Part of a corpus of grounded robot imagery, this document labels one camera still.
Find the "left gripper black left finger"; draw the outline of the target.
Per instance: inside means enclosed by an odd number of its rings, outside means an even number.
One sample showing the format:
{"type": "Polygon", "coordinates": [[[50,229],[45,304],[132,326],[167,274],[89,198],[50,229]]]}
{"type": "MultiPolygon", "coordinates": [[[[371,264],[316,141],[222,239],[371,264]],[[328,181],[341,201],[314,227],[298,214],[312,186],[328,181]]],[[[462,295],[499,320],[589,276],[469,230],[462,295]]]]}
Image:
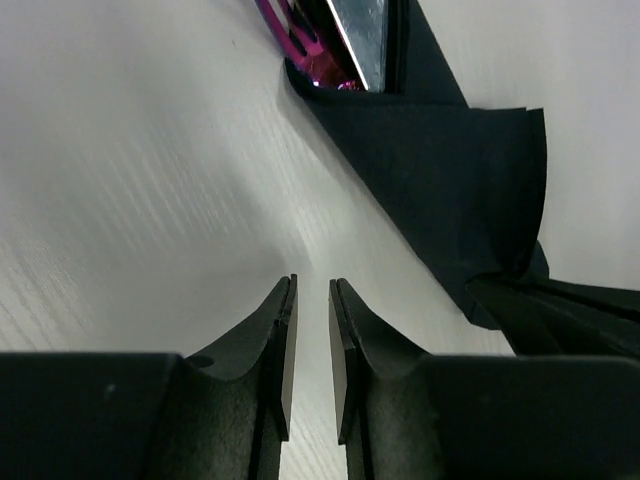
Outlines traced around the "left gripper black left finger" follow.
{"type": "Polygon", "coordinates": [[[297,279],[190,356],[1,357],[5,479],[275,479],[290,432],[297,279]]]}

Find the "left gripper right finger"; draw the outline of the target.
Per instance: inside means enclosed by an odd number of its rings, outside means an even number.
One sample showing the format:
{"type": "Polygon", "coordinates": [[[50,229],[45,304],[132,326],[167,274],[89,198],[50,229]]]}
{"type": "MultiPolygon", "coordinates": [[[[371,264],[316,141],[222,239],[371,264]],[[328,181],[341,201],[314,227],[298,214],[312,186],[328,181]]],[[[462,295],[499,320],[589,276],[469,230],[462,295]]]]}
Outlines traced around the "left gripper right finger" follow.
{"type": "Polygon", "coordinates": [[[639,356],[434,355],[330,284],[352,479],[635,479],[639,356]]]}

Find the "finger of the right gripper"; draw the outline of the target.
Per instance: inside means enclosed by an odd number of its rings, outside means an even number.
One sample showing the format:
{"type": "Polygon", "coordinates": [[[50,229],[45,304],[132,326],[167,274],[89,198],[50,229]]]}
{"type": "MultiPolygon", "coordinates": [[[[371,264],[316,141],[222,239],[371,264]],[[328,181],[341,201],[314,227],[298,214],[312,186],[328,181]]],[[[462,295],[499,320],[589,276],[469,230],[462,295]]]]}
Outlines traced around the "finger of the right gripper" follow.
{"type": "Polygon", "coordinates": [[[476,278],[467,291],[518,355],[639,356],[637,291],[506,278],[476,278]]]}
{"type": "Polygon", "coordinates": [[[514,279],[500,276],[499,283],[524,295],[519,306],[528,323],[542,323],[535,305],[527,305],[533,294],[546,294],[552,301],[565,300],[599,314],[612,314],[618,319],[639,324],[639,292],[635,290],[575,284],[540,277],[514,279]]]}

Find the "black paper napkin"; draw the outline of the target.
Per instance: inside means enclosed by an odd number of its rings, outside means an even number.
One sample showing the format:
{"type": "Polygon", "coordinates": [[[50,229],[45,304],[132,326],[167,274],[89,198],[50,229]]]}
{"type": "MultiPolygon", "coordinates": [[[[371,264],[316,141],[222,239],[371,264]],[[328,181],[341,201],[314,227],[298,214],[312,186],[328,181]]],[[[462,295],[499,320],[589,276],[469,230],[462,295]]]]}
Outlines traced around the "black paper napkin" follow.
{"type": "Polygon", "coordinates": [[[288,80],[467,320],[494,329],[466,286],[547,275],[538,240],[547,145],[542,109],[469,106],[416,1],[391,7],[382,93],[288,80]]]}

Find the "iridescent fork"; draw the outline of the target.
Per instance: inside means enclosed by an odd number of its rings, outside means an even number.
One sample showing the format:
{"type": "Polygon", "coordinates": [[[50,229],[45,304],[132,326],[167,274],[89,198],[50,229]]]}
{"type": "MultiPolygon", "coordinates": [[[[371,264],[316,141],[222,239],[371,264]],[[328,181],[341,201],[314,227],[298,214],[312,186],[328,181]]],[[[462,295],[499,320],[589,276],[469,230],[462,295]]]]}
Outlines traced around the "iridescent fork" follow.
{"type": "Polygon", "coordinates": [[[327,1],[255,2],[285,58],[320,88],[363,91],[327,1]]]}

